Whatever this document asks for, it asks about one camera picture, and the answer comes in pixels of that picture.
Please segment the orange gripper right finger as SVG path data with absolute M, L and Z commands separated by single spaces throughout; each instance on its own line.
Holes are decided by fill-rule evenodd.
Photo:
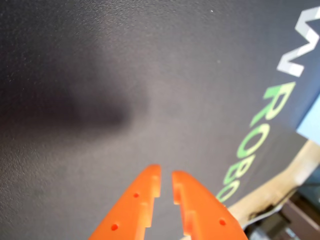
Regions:
M 246 240 L 239 222 L 196 178 L 172 173 L 173 202 L 179 205 L 183 234 L 193 240 Z

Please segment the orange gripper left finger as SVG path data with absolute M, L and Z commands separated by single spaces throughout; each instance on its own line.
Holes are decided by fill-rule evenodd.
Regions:
M 90 240 L 143 240 L 151 227 L 155 199 L 161 195 L 161 166 L 146 167 L 125 190 Z

